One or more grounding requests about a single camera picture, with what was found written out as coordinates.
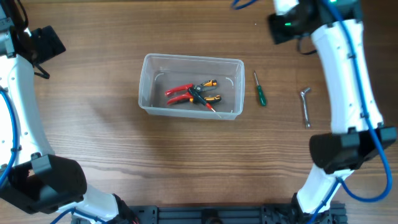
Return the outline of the orange black long-nose pliers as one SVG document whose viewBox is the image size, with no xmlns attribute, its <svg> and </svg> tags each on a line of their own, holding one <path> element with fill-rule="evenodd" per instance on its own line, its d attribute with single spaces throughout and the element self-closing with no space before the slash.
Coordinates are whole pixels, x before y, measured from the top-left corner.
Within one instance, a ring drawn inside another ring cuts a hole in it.
<svg viewBox="0 0 398 224">
<path fill-rule="evenodd" d="M 208 80 L 203 82 L 200 85 L 193 85 L 193 89 L 200 94 L 201 92 L 206 92 L 206 91 L 212 91 L 217 89 L 218 84 L 216 80 Z M 209 104 L 213 104 L 213 103 L 217 103 L 221 101 L 221 96 L 220 95 L 216 95 L 216 96 L 201 96 L 207 103 Z"/>
</svg>

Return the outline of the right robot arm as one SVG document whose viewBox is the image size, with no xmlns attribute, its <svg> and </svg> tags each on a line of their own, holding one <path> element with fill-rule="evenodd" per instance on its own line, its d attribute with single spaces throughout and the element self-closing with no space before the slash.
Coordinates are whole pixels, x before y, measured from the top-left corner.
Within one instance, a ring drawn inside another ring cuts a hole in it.
<svg viewBox="0 0 398 224">
<path fill-rule="evenodd" d="M 331 200 L 346 178 L 379 157 L 386 187 L 367 203 L 386 198 L 392 172 L 385 150 L 397 139 L 377 107 L 363 49 L 363 12 L 359 1 L 275 1 L 268 18 L 276 44 L 310 37 L 325 74 L 331 108 L 331 131 L 310 138 L 313 165 L 294 195 L 297 221 L 313 223 L 331 216 Z"/>
</svg>

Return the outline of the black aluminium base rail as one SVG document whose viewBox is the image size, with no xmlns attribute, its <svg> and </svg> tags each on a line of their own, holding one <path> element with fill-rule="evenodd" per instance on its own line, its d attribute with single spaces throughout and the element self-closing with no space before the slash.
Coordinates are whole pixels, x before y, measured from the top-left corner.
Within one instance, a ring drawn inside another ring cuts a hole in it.
<svg viewBox="0 0 398 224">
<path fill-rule="evenodd" d="M 132 206 L 131 210 L 143 224 L 282 224 L 307 223 L 311 219 L 310 215 L 306 215 L 300 220 L 298 212 L 288 204 L 265 204 L 260 207 Z"/>
</svg>

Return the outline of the green handled screwdriver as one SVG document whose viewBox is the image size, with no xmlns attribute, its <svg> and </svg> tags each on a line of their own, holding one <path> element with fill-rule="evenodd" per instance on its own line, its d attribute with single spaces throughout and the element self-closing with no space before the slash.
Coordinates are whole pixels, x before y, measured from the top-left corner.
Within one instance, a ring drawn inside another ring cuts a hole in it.
<svg viewBox="0 0 398 224">
<path fill-rule="evenodd" d="M 255 82 L 256 82 L 256 89 L 257 89 L 260 105 L 261 106 L 266 106 L 267 105 L 266 97 L 265 97 L 264 92 L 262 90 L 262 86 L 259 84 L 259 80 L 257 78 L 257 73 L 256 73 L 255 70 L 253 71 L 253 75 L 254 75 L 254 79 L 255 79 Z"/>
</svg>

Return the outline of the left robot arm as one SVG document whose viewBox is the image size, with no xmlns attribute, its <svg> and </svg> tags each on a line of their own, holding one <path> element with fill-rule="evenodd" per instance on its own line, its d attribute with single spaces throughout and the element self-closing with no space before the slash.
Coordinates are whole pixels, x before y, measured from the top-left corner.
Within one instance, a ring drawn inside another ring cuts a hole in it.
<svg viewBox="0 0 398 224">
<path fill-rule="evenodd" d="M 1 2 L 1 198 L 28 214 L 138 223 L 117 195 L 87 183 L 77 161 L 57 156 L 45 135 L 34 78 L 49 78 L 42 64 L 64 51 L 51 26 L 29 30 L 20 1 Z"/>
</svg>

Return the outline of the red handled pruning shears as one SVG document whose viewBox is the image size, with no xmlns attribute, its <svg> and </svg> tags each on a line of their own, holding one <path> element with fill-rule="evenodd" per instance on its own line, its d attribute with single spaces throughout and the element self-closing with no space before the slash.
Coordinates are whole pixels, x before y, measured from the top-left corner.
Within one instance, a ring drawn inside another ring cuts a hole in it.
<svg viewBox="0 0 398 224">
<path fill-rule="evenodd" d="M 176 103 L 197 103 L 196 98 L 189 92 L 189 89 L 194 88 L 194 84 L 189 83 L 185 85 L 180 85 L 175 88 L 169 89 L 165 92 L 165 96 L 172 96 L 177 92 L 185 91 L 184 94 L 175 96 L 167 101 L 168 105 L 176 104 Z"/>
</svg>

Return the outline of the silver L-shaped socket wrench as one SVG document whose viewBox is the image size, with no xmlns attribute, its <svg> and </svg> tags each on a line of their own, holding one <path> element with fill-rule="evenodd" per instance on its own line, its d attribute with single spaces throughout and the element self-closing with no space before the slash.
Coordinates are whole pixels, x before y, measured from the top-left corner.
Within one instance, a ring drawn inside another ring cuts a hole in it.
<svg viewBox="0 0 398 224">
<path fill-rule="evenodd" d="M 305 88 L 300 92 L 300 96 L 303 103 L 303 113 L 304 113 L 304 121 L 305 121 L 305 128 L 310 129 L 311 124 L 308 116 L 308 108 L 307 108 L 307 101 L 306 101 L 306 94 L 311 90 L 310 87 Z"/>
</svg>

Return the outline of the clear plastic container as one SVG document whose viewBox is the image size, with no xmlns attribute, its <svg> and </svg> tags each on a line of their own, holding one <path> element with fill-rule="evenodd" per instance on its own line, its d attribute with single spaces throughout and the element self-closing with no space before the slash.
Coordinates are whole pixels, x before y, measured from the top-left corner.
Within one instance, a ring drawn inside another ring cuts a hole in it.
<svg viewBox="0 0 398 224">
<path fill-rule="evenodd" d="M 167 104 L 169 99 L 185 93 L 165 96 L 167 90 L 189 83 L 200 85 L 208 80 L 216 80 L 218 87 L 201 92 L 201 96 L 221 96 L 220 102 L 212 104 L 221 117 L 199 102 Z M 142 66 L 138 104 L 152 115 L 234 120 L 243 111 L 244 93 L 245 67 L 241 60 L 148 54 Z"/>
</svg>

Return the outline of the black red handled screwdriver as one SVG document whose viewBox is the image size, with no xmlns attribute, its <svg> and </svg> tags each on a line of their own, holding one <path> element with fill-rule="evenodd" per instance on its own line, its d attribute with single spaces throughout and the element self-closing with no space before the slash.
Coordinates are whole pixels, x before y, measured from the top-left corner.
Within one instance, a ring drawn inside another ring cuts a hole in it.
<svg viewBox="0 0 398 224">
<path fill-rule="evenodd" d="M 194 88 L 189 88 L 188 92 L 193 96 L 194 100 L 197 100 L 199 103 L 206 106 L 209 110 L 212 110 L 217 116 L 221 117 L 215 109 L 202 97 Z"/>
</svg>

